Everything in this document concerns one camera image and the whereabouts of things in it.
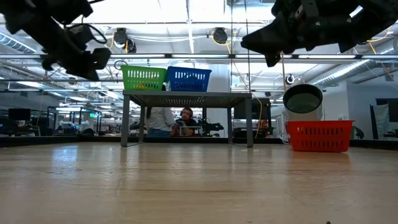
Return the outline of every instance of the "metal table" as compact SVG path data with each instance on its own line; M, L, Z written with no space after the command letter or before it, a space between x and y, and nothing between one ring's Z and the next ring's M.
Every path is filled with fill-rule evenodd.
M123 123L121 145L127 147L129 132L130 100L141 106L139 124L139 143L144 142L145 107L192 107L192 108L227 108L228 142L232 143L231 108L245 102L246 129L248 147L253 147L252 111L250 93L211 93L181 91L123 91Z

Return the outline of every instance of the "table top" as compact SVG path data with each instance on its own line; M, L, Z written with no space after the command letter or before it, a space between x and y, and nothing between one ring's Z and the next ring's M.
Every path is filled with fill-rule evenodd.
M252 97L250 93L135 90L124 90L123 95L129 95L133 102L145 107L195 108L232 108Z

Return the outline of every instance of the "person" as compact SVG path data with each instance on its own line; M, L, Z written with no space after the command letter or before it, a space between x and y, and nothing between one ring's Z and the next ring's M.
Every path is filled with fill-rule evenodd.
M193 111L191 108L184 108L181 111L181 118L176 120L177 123L172 129L172 136L194 136L195 128L182 128L183 133L180 133L180 127L192 127L197 126L197 122L192 119Z
M149 138L168 138L175 125L173 112L170 108L146 108L145 125Z

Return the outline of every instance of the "plastic basket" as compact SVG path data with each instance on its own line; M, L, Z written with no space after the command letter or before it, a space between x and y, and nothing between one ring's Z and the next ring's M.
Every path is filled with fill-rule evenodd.
M346 152L353 121L288 121L293 151Z
M171 91L207 91L211 70L169 67L165 82Z
M166 69L128 65L122 65L121 69L125 90L162 90Z

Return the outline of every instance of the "table leg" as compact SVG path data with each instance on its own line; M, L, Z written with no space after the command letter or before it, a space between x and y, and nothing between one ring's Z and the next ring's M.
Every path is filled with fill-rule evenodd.
M246 132L248 139L248 147L253 147L253 123L252 123L252 111L251 111L251 99L246 98Z
M232 109L227 108L227 119L228 119L228 143L232 144Z
M120 145L127 147L129 137L129 117L130 117L130 96L124 95L123 98L123 118L122 118L122 138Z
M141 106L141 115L139 120L139 138L138 143L144 142L144 125L145 125L145 107Z

